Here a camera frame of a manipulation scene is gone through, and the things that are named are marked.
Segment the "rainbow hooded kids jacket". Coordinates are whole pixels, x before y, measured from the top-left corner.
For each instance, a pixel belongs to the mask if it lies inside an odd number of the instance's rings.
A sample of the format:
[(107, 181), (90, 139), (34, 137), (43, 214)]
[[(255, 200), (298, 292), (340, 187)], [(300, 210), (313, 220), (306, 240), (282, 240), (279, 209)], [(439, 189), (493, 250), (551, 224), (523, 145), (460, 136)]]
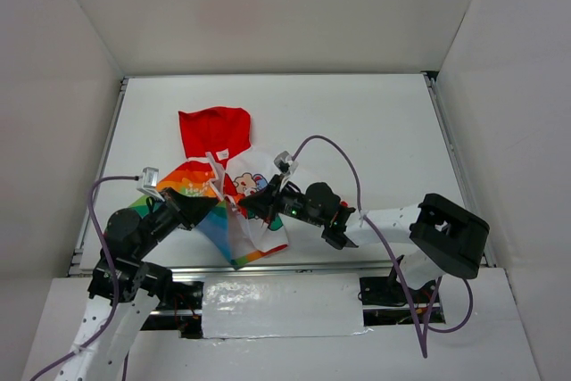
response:
[(289, 245), (279, 217), (270, 223), (238, 206), (263, 190), (277, 174), (274, 156), (252, 145), (249, 112), (211, 107), (180, 112), (179, 129), (186, 161), (156, 184), (187, 197), (218, 197), (218, 205), (196, 227), (236, 269)]

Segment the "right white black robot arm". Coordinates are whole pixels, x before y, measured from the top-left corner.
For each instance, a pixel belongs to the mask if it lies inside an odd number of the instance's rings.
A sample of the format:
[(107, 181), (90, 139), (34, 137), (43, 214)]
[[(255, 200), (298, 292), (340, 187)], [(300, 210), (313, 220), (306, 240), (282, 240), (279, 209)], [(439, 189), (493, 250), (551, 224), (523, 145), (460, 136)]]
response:
[(439, 277), (476, 278), (490, 231), (483, 219), (439, 194), (425, 195), (418, 205), (357, 211), (324, 182), (302, 191), (280, 174), (262, 183), (245, 173), (233, 185), (237, 205), (249, 217), (268, 226), (279, 216), (312, 225), (336, 250), (383, 242), (415, 245), (414, 253), (397, 257), (388, 277), (361, 280), (365, 305), (402, 307), (412, 297), (426, 296)]

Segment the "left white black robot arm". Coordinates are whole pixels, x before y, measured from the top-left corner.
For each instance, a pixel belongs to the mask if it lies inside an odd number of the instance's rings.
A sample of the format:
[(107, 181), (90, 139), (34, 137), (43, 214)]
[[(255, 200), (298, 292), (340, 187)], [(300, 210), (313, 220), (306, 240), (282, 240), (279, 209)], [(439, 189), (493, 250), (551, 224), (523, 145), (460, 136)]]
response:
[(115, 379), (150, 313), (178, 301), (172, 271), (145, 261), (145, 256), (177, 229), (196, 227), (218, 203), (215, 197), (189, 197), (167, 187), (139, 205), (114, 212), (96, 230), (101, 258), (92, 271), (70, 350), (33, 377), (56, 369), (58, 380)]

